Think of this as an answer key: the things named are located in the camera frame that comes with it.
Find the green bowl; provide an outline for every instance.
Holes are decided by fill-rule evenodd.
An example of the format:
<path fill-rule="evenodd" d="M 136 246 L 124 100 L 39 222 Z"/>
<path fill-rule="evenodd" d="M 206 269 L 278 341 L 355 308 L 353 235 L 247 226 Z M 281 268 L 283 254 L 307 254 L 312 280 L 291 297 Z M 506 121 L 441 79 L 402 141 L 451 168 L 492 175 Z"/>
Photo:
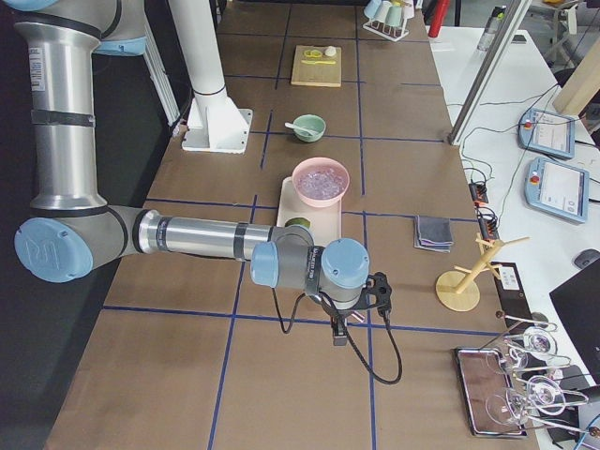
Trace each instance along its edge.
<path fill-rule="evenodd" d="M 311 136 L 305 131 L 295 129 L 293 133 L 300 141 L 304 141 L 305 143 L 314 143 L 318 141 L 325 132 L 325 121 L 322 120 L 318 115 L 301 115 L 300 117 L 296 117 L 296 119 L 293 121 L 293 124 L 302 128 L 308 128 L 312 129 L 313 131 L 317 131 L 317 134 Z"/>

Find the white table surface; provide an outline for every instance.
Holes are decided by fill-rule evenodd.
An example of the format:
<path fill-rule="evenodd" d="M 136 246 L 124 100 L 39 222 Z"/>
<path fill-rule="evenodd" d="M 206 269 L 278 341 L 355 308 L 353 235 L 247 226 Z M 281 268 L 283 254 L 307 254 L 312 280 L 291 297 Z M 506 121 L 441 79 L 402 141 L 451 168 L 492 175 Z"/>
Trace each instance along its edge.
<path fill-rule="evenodd" d="M 483 30 L 480 28 L 443 27 L 439 36 L 431 40 L 436 68 L 440 76 L 446 104 L 451 120 L 456 120 L 460 106 L 469 93 L 471 84 L 485 55 L 476 50 Z M 505 130 L 518 123 L 520 116 L 535 103 L 535 108 L 556 111 L 551 99 L 560 88 L 551 89 L 537 102 L 532 98 L 522 103 L 508 105 L 484 105 L 487 102 L 521 101 L 538 96 L 556 84 L 556 80 L 537 50 L 529 34 L 526 44 L 511 44 L 501 61 L 498 71 L 490 80 L 472 122 L 465 136 L 477 127 Z M 580 122 L 576 124 L 576 139 L 591 143 L 592 140 Z M 552 306 L 549 293 L 572 277 L 579 269 L 573 259 L 585 248 L 600 249 L 600 206 L 590 204 L 589 218 L 585 224 L 575 225 L 558 217 L 531 209 L 524 197 L 524 181 L 530 162 L 541 156 L 534 152 L 524 152 L 519 148 L 517 129 L 495 133 L 482 129 L 475 130 L 463 140 L 462 152 L 465 157 L 485 161 L 493 168 L 493 178 L 487 182 L 489 207 L 500 215 L 499 234 L 503 241 L 529 236 L 524 243 L 504 248 L 498 261 L 517 264 L 530 310 L 539 311 L 558 323 L 557 333 L 559 353 L 573 358 L 584 373 L 587 368 L 581 361 L 571 340 L 563 331 L 560 320 Z M 464 162 L 465 167 L 471 163 Z M 576 156 L 567 164 L 581 167 L 590 176 L 600 180 L 600 152 L 592 147 L 576 145 Z M 474 167 L 490 175 L 490 168 L 483 163 L 473 162 Z M 478 173 L 465 171 L 467 178 L 481 179 Z M 590 197 L 600 199 L 600 185 L 591 182 Z M 540 448 L 552 446 L 546 433 L 538 433 Z"/>

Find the computer mouse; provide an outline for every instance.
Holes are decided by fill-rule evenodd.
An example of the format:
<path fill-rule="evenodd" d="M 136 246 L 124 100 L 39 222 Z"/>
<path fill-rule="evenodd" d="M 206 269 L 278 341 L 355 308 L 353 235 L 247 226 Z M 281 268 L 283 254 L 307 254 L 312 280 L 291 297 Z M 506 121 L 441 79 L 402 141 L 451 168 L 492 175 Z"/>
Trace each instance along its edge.
<path fill-rule="evenodd" d="M 580 269 L 583 269 L 596 260 L 600 260 L 600 251 L 595 248 L 588 248 L 576 256 L 573 260 L 573 264 Z"/>

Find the white spoon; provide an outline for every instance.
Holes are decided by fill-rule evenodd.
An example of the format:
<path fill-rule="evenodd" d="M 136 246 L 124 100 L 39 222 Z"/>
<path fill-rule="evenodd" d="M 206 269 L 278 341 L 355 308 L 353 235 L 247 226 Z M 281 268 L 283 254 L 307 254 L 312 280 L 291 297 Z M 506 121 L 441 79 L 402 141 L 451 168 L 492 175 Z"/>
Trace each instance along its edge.
<path fill-rule="evenodd" d="M 286 122 L 285 126 L 287 128 L 297 129 L 298 131 L 304 131 L 305 133 L 308 133 L 310 136 L 316 136 L 319 134 L 319 131 L 315 131 L 314 129 L 308 129 L 308 128 L 304 128 L 304 127 L 299 127 L 297 125 L 291 124 L 290 122 Z"/>

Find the wooden cutting board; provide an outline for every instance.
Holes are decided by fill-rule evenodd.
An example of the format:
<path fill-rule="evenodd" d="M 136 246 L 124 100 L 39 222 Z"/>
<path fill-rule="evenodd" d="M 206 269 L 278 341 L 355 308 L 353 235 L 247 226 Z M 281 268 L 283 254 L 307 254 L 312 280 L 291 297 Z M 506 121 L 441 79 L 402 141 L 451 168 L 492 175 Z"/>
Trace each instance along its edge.
<path fill-rule="evenodd" d="M 301 86 L 341 86 L 341 49 L 336 47 L 335 56 L 325 55 L 326 47 L 297 45 L 293 57 L 292 84 Z M 317 50 L 321 57 L 307 57 L 305 51 Z"/>

